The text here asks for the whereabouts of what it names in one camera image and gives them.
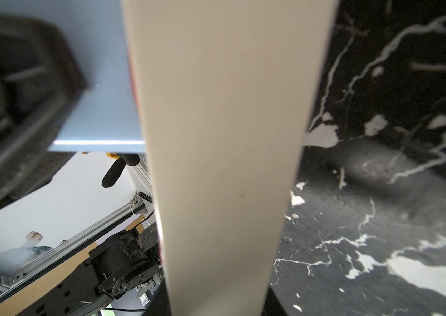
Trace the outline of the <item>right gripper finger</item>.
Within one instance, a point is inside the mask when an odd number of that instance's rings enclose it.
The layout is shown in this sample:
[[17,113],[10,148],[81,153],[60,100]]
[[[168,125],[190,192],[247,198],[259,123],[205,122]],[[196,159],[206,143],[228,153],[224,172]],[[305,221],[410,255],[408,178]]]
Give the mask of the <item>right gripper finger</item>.
[[48,149],[86,88],[55,25],[0,14],[0,209],[49,184],[70,159]]

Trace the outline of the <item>light blue plug adapter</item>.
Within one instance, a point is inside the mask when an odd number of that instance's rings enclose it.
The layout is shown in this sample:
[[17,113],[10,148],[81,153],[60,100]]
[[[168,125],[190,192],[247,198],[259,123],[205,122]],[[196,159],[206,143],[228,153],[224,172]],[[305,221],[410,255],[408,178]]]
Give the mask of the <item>light blue plug adapter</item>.
[[145,152],[120,1],[0,1],[0,13],[55,25],[87,80],[51,151]]

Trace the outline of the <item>beige red power strip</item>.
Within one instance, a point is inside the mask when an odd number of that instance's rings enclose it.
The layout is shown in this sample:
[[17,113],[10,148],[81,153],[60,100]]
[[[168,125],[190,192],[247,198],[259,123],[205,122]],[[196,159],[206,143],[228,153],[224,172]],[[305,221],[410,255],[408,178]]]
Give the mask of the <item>beige red power strip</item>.
[[124,1],[173,315],[260,315],[337,1]]

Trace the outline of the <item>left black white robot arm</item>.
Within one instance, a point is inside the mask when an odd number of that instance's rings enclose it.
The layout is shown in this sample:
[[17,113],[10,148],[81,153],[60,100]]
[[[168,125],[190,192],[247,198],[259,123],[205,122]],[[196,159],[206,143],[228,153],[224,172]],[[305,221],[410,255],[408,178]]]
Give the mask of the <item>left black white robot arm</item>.
[[157,225],[123,230],[20,315],[92,315],[161,271]]

